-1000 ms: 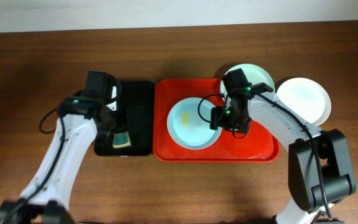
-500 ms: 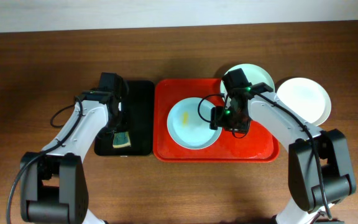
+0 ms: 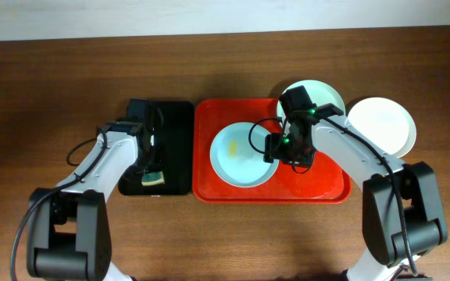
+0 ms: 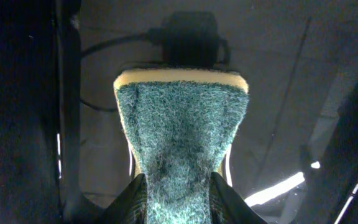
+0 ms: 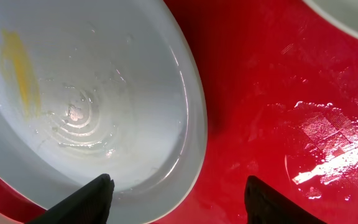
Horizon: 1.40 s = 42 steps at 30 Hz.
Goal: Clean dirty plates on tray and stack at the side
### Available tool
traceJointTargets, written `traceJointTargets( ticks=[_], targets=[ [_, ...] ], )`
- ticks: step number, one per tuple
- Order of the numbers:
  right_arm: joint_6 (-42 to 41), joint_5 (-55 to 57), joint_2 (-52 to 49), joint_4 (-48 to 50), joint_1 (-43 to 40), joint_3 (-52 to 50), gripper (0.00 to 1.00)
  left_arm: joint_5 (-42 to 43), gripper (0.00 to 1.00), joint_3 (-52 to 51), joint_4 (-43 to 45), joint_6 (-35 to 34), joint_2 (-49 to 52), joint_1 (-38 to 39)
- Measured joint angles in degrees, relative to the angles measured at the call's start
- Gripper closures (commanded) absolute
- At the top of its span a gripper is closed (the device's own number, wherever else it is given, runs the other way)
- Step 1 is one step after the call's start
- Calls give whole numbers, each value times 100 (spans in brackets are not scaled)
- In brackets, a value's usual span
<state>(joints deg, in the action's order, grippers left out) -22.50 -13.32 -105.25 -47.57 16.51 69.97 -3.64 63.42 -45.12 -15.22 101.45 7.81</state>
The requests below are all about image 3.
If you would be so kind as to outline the green and yellow sponge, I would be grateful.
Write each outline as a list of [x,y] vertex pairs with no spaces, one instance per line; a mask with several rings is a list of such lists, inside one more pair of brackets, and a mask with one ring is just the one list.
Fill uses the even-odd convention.
[[145,173],[141,178],[141,185],[144,187],[156,186],[165,183],[162,171]]

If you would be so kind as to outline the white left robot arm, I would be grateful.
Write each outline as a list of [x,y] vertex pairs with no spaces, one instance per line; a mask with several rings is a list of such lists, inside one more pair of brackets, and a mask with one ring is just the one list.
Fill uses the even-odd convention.
[[160,122],[121,119],[97,130],[82,163],[55,187],[36,189],[18,234],[27,237],[27,271],[45,280],[129,280],[112,261],[106,202],[128,172],[154,160]]

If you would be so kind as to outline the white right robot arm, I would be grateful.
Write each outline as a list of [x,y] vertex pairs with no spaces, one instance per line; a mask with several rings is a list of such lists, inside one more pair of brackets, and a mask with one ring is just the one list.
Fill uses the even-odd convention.
[[280,160],[306,173],[316,153],[333,160],[362,191],[360,259],[343,280],[394,280],[445,243],[448,227],[433,169],[408,164],[364,137],[335,105],[283,105],[282,130],[266,137],[265,162]]

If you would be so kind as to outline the white plate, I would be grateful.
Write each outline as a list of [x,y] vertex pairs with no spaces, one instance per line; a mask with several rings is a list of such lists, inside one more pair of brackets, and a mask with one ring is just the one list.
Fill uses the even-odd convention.
[[416,143],[416,124],[409,112],[388,98],[364,98],[348,111],[349,122],[383,151],[397,158]]

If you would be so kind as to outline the light blue plate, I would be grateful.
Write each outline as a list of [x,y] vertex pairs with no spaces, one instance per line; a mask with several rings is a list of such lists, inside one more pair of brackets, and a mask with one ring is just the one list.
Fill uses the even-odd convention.
[[224,182],[233,187],[252,188],[267,182],[277,171],[278,160],[263,160],[263,154],[252,148],[249,141],[260,151],[265,150],[264,140],[270,132],[253,123],[239,122],[224,127],[212,140],[209,158],[212,169]]

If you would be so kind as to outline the mint green plate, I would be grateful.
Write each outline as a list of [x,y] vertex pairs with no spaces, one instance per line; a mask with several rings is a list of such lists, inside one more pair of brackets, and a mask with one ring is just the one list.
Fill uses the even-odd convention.
[[336,105],[344,114],[346,113],[343,99],[329,84],[318,80],[300,80],[288,86],[283,93],[296,87],[304,87],[311,101],[318,106],[331,103]]

